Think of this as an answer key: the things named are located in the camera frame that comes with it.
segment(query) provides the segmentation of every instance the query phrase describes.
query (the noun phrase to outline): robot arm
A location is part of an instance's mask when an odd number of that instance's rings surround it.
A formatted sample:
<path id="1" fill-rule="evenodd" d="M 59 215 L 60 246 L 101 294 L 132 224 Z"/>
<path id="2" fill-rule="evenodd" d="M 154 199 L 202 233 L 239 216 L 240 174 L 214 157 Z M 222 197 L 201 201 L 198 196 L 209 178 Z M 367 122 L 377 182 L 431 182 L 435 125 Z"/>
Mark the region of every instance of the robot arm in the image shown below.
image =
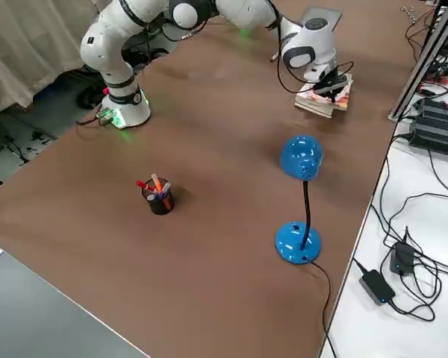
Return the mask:
<path id="1" fill-rule="evenodd" d="M 167 10 L 171 20 L 185 30 L 197 28 L 218 13 L 240 28 L 260 25 L 275 34 L 280 29 L 283 63 L 293 69 L 311 64 L 306 68 L 308 81 L 317 82 L 335 68 L 334 38 L 326 21 L 312 19 L 302 26 L 282 16 L 267 0 L 113 0 L 85 34 L 81 57 L 108 85 L 102 107 L 112 113 L 112 123 L 120 129 L 140 125 L 151 114 L 121 49 L 127 39 Z"/>

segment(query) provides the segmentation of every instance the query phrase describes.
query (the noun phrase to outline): book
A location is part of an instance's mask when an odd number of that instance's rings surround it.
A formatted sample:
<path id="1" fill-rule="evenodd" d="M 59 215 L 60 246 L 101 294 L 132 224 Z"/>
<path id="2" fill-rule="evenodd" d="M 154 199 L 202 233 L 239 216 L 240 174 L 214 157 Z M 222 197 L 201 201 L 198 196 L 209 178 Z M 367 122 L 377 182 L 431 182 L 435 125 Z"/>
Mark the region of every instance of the book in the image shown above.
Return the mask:
<path id="1" fill-rule="evenodd" d="M 332 103 L 330 98 L 315 94 L 311 89 L 314 84 L 305 84 L 301 91 L 306 92 L 296 95 L 296 107 L 327 118 L 332 117 L 334 110 L 346 110 L 349 104 L 350 88 L 353 83 L 352 75 L 347 73 L 346 76 L 349 78 L 349 83 L 335 96 L 335 103 Z"/>

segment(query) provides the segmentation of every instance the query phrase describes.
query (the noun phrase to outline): orange marker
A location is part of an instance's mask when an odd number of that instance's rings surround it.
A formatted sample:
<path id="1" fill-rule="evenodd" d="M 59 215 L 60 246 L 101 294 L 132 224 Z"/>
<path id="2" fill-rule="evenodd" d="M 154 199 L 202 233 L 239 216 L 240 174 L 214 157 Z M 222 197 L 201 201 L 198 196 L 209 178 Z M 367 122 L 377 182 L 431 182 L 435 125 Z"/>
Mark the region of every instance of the orange marker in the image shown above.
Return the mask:
<path id="1" fill-rule="evenodd" d="M 159 181 L 159 178 L 156 174 L 151 174 L 152 181 L 155 182 L 156 189 L 161 192 L 163 190 L 163 187 L 161 186 L 161 182 Z"/>
<path id="2" fill-rule="evenodd" d="M 168 198 L 163 198 L 164 206 L 171 211 L 171 203 L 169 202 Z"/>

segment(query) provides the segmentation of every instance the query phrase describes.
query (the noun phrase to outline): blue desk lamp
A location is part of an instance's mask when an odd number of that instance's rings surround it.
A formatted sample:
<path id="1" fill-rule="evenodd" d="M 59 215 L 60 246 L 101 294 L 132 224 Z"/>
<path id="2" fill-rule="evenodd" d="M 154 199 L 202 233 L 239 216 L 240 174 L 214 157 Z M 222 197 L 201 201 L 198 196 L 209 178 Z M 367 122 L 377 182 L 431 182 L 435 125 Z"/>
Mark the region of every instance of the blue desk lamp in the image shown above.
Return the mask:
<path id="1" fill-rule="evenodd" d="M 296 265 L 314 261 L 320 253 L 320 236 L 311 227 L 308 182 L 315 179 L 322 164 L 322 147 L 311 136 L 296 136 L 282 150 L 280 164 L 286 174 L 303 180 L 305 222 L 288 222 L 276 235 L 276 249 L 285 260 Z"/>

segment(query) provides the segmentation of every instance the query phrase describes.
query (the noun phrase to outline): pen holder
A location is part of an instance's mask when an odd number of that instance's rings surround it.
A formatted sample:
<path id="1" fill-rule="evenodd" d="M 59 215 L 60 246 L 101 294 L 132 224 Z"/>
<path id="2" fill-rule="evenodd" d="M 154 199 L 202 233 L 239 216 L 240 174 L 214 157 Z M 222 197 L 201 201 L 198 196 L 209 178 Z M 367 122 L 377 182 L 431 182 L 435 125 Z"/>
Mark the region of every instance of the pen holder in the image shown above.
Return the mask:
<path id="1" fill-rule="evenodd" d="M 161 185 L 164 186 L 167 183 L 166 179 L 159 178 Z M 152 180 L 148 180 L 146 184 L 150 186 L 154 186 L 154 182 Z M 171 188 L 166 193 L 162 193 L 161 195 L 156 194 L 154 200 L 148 200 L 148 196 L 152 193 L 148 190 L 141 189 L 141 195 L 148 201 L 149 208 L 152 213 L 155 215 L 166 215 L 172 211 L 174 208 L 174 198 L 172 197 Z"/>

